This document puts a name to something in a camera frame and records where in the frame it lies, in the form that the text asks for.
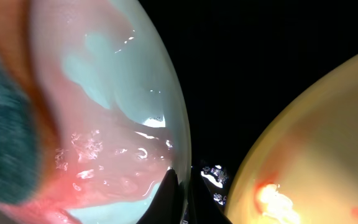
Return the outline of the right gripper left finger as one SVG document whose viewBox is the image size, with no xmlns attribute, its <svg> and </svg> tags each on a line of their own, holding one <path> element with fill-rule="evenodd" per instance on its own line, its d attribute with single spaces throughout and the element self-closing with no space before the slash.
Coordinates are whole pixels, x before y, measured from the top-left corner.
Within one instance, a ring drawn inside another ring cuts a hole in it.
<svg viewBox="0 0 358 224">
<path fill-rule="evenodd" d="M 149 208 L 137 224 L 179 224 L 180 188 L 176 172 L 169 169 Z"/>
</svg>

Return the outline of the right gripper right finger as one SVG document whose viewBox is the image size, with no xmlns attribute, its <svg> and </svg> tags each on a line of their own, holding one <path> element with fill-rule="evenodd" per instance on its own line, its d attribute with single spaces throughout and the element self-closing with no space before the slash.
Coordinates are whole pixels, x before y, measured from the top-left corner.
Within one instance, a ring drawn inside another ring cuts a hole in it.
<svg viewBox="0 0 358 224">
<path fill-rule="evenodd" d="M 213 200 L 201 172 L 191 169 L 188 192 L 189 224 L 231 224 Z"/>
</svg>

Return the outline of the mint plate front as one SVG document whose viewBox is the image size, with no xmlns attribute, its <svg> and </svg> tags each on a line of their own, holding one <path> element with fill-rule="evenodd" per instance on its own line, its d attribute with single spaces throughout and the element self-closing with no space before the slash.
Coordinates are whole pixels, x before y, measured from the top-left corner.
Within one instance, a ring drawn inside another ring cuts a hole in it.
<svg viewBox="0 0 358 224">
<path fill-rule="evenodd" d="M 137 223 L 169 169 L 190 179 L 175 69 L 138 1 L 0 1 L 0 64 L 29 101 L 38 182 L 0 223 Z"/>
</svg>

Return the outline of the yellow plate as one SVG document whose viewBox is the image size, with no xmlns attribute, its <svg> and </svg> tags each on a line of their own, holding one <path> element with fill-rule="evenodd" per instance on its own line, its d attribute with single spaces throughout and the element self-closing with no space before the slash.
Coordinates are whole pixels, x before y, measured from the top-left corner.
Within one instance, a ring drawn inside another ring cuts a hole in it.
<svg viewBox="0 0 358 224">
<path fill-rule="evenodd" d="M 358 55 L 290 103 L 231 185 L 233 223 L 358 224 Z"/>
</svg>

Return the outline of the green yellow sponge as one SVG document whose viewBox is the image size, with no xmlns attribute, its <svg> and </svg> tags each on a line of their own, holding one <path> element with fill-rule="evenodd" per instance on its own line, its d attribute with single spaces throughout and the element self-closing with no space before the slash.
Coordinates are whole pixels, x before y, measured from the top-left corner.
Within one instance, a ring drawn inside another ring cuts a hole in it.
<svg viewBox="0 0 358 224">
<path fill-rule="evenodd" d="M 31 195 L 38 163 L 29 101 L 0 64 L 0 203 L 21 203 Z"/>
</svg>

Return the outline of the round black serving tray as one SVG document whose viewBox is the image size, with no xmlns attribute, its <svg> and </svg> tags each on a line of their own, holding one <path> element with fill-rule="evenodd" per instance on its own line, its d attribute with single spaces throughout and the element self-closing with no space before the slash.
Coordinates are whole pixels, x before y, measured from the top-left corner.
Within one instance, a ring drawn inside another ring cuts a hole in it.
<svg viewBox="0 0 358 224">
<path fill-rule="evenodd" d="M 358 54 L 358 1 L 142 1 L 183 89 L 193 177 L 234 174 L 300 93 Z"/>
</svg>

